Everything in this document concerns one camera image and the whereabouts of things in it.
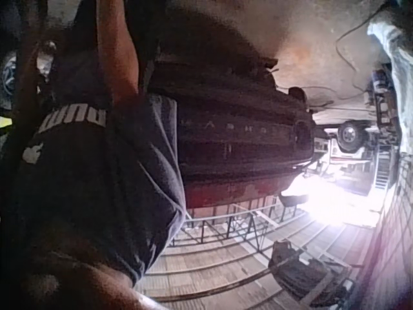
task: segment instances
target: car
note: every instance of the car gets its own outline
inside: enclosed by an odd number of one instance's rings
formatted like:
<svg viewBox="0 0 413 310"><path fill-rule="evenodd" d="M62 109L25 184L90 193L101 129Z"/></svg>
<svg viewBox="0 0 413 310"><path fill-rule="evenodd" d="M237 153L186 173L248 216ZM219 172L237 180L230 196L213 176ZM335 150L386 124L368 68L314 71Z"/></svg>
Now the car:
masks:
<svg viewBox="0 0 413 310"><path fill-rule="evenodd" d="M19 41L13 32L1 31L2 42ZM8 51L1 52L2 94L10 96L10 53L17 45L3 46ZM311 162L315 123L305 94L297 88L279 91L268 74L272 65L264 58L247 69L241 64L242 70L181 59L155 64L149 91L178 102L179 166L189 209L278 194ZM3 112L11 108L3 106Z"/></svg>

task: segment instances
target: metal rail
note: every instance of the metal rail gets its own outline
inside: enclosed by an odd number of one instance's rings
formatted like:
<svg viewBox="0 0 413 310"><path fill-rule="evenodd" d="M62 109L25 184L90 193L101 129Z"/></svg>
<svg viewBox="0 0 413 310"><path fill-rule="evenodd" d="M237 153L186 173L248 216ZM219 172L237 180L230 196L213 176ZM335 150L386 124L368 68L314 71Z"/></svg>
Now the metal rail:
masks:
<svg viewBox="0 0 413 310"><path fill-rule="evenodd" d="M258 273L253 274L252 276L249 276L247 278L244 278L240 281L232 282L220 287L216 287L213 289L208 289L206 291L200 291L200 292L195 292L195 293L189 293L189 294L181 294L181 295L174 295L174 296L158 296L158 297L152 297L157 302L180 302L183 300L192 300L192 299L198 299L202 297L207 297L211 295L216 295L216 294L221 294L227 291L230 291L232 289L236 289L238 287L244 286L246 284L249 284L250 282L253 282L255 280L258 280L271 272L275 271L277 268L281 267L282 265L285 265L289 261L297 258L302 252L298 251L291 257L283 260L282 262L278 263L277 265L271 266L271 268L264 269Z"/></svg>

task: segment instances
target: puma logo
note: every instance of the puma logo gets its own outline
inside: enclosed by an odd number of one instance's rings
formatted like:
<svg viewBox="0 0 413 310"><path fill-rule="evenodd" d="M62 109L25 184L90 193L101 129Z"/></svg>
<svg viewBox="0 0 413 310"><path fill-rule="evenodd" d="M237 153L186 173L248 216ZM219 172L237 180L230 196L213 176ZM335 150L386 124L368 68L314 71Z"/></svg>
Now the puma logo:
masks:
<svg viewBox="0 0 413 310"><path fill-rule="evenodd" d="M41 148L43 143L39 145L34 145L33 147L27 147L23 152L23 160L27 163L35 164L40 157Z"/></svg>

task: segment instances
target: staircase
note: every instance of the staircase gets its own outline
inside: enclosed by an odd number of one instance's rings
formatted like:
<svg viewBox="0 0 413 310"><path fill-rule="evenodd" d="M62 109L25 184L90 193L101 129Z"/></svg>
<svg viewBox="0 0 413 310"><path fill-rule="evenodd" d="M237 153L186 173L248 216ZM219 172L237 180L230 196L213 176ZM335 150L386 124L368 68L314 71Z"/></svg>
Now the staircase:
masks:
<svg viewBox="0 0 413 310"><path fill-rule="evenodd" d="M388 179L390 176L390 157L391 157L391 145L382 145L379 143L377 146L376 156L376 175L374 176L374 187L380 190L386 190Z"/></svg>

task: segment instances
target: bright light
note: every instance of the bright light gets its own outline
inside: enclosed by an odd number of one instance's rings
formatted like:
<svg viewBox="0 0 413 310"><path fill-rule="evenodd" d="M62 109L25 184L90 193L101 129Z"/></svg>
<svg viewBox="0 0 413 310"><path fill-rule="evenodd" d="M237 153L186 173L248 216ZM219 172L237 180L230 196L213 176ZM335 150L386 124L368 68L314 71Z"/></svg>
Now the bright light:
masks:
<svg viewBox="0 0 413 310"><path fill-rule="evenodd" d="M320 178L298 176L290 188L283 192L284 196L308 194L309 200L300 209L307 211L317 221L329 225L349 223L375 227L379 214L370 211L367 197L344 191Z"/></svg>

